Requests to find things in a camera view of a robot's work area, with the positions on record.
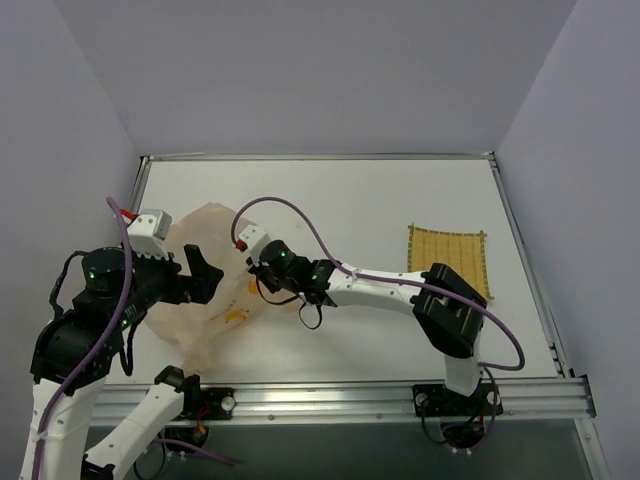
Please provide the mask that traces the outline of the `translucent peach plastic bag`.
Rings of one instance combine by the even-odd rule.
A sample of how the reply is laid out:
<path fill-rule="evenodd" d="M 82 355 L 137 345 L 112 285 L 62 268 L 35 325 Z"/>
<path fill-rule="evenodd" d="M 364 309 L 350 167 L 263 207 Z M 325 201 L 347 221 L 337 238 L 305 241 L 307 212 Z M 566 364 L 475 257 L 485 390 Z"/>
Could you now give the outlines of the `translucent peach plastic bag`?
<path fill-rule="evenodd" d="M 218 349 L 231 334 L 239 332 L 269 313 L 288 314 L 301 305 L 285 305 L 288 293 L 271 294 L 248 272 L 246 257 L 230 241 L 236 212 L 220 203 L 207 203 L 192 211 L 169 230 L 165 245 L 175 260 L 186 264 L 183 247 L 200 248 L 210 265 L 224 277 L 206 304 L 156 304 L 144 323 L 161 340 L 178 348 L 186 374 L 204 374 L 218 363 Z"/>

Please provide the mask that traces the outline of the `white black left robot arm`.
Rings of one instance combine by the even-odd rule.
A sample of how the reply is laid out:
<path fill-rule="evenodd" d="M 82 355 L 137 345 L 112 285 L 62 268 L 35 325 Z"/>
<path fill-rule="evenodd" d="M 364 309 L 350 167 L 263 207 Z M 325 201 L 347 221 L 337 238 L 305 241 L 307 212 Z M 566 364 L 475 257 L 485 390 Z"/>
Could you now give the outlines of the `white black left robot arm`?
<path fill-rule="evenodd" d="M 224 277 L 195 245 L 184 248 L 190 272 L 171 258 L 144 258 L 126 246 L 76 252 L 84 289 L 68 310 L 58 304 L 66 276 L 49 302 L 53 318 L 32 358 L 33 416 L 20 476 L 23 479 L 121 479 L 143 450 L 176 417 L 195 417 L 204 399 L 200 379 L 167 366 L 142 402 L 102 443 L 86 449 L 97 397 L 119 357 L 132 368 L 135 331 L 152 306 L 204 305 Z"/>

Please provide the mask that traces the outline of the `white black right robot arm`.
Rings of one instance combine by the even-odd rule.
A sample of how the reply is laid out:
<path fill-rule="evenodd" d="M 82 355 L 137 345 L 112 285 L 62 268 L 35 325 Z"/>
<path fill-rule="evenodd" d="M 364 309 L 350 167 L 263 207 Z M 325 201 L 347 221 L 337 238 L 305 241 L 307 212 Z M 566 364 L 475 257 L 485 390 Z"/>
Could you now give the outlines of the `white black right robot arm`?
<path fill-rule="evenodd" d="M 478 344 L 486 299 L 450 267 L 426 272 L 360 270 L 295 254 L 281 240 L 247 245 L 249 272 L 271 293 L 290 292 L 305 306 L 365 306 L 415 318 L 444 355 L 445 387 L 470 397 L 481 380 Z"/>

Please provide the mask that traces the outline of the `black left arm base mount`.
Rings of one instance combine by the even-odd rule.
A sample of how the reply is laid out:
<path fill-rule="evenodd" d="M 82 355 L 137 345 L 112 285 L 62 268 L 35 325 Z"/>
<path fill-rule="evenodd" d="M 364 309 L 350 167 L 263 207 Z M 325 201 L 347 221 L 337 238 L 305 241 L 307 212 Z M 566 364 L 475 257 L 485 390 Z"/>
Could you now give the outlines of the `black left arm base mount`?
<path fill-rule="evenodd" d="M 193 447 L 203 448 L 214 422 L 230 421 L 236 406 L 235 391 L 230 387 L 205 387 L 199 396 L 162 432 L 171 440 L 166 448 L 172 452 L 194 454 Z"/>

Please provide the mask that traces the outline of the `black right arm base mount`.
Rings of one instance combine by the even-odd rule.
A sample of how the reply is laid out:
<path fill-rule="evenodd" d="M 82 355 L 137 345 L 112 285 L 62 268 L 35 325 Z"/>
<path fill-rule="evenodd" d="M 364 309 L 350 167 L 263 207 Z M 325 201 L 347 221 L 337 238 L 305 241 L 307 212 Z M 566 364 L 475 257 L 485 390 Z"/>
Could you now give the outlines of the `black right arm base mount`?
<path fill-rule="evenodd" d="M 494 382 L 480 382 L 466 397 L 440 384 L 412 386 L 415 416 L 433 444 L 448 447 L 453 454 L 470 456 L 492 433 L 504 413 L 501 395 Z"/>

